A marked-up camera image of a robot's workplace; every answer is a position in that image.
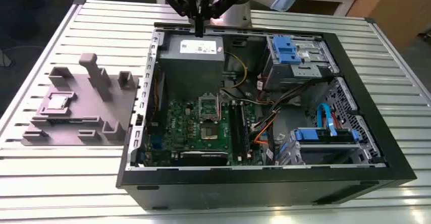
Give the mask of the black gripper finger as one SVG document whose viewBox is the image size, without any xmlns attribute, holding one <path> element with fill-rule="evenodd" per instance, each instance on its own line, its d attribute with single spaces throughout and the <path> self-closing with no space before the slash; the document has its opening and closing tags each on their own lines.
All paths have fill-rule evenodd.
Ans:
<svg viewBox="0 0 431 224">
<path fill-rule="evenodd" d="M 221 14 L 239 0 L 217 0 L 209 3 L 209 0 L 200 0 L 199 2 L 199 37 L 203 37 L 205 22 L 211 18 L 217 19 Z"/>
<path fill-rule="evenodd" d="M 197 0 L 164 0 L 181 17 L 187 17 L 193 24 L 195 36 L 199 37 Z"/>
</svg>

